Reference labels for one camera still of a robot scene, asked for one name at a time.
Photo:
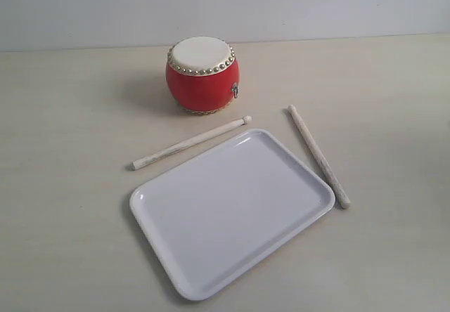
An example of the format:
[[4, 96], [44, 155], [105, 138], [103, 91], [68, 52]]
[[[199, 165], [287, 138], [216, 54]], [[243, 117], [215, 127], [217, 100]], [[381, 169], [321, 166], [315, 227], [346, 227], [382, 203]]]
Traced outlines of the white rectangular plastic tray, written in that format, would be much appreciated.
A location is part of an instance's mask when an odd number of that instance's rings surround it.
[[139, 186], [129, 206], [177, 292], [211, 297], [335, 204], [272, 134], [251, 129]]

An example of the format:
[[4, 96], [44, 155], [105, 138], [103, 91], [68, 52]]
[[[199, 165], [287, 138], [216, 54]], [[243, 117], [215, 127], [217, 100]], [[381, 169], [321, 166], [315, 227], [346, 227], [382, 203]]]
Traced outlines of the wooden drumstick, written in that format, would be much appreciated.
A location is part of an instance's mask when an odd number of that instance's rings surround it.
[[320, 147], [314, 140], [314, 137], [312, 136], [311, 132], [309, 131], [306, 123], [300, 116], [296, 107], [294, 105], [289, 105], [288, 112], [292, 117], [292, 120], [294, 121], [295, 126], [297, 127], [299, 133], [303, 137], [303, 140], [305, 141], [310, 153], [313, 155], [316, 163], [318, 164], [320, 170], [325, 176], [328, 185], [333, 190], [335, 194], [335, 199], [338, 201], [338, 204], [343, 209], [349, 209], [351, 206], [351, 201], [349, 200], [347, 194], [344, 191], [344, 188], [338, 181], [338, 178], [331, 169], [331, 166], [328, 163], [325, 155], [321, 152]]
[[177, 154], [178, 152], [184, 151], [195, 145], [201, 144], [205, 141], [208, 141], [217, 136], [220, 136], [220, 135], [223, 135], [230, 131], [233, 131], [234, 129], [237, 129], [241, 126], [249, 124], [251, 121], [252, 121], [252, 117], [249, 115], [246, 115], [240, 119], [233, 120], [232, 122], [218, 126], [217, 128], [211, 129], [204, 133], [198, 134], [197, 136], [194, 136], [194, 137], [184, 140], [182, 142], [171, 145], [168, 148], [161, 150], [160, 152], [156, 152], [152, 155], [145, 156], [140, 159], [134, 160], [130, 165], [131, 170], [136, 171], [136, 170], [142, 169], [144, 167], [147, 167], [148, 165], [150, 165], [156, 161], [159, 161], [161, 159], [169, 157], [173, 154]]

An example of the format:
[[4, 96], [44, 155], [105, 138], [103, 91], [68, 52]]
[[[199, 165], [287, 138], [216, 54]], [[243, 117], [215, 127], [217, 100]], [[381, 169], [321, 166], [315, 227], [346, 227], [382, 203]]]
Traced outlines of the small red drum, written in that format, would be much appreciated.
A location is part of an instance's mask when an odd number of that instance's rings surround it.
[[211, 114], [238, 97], [240, 69], [235, 51], [224, 40], [190, 37], [168, 50], [165, 79], [181, 107]]

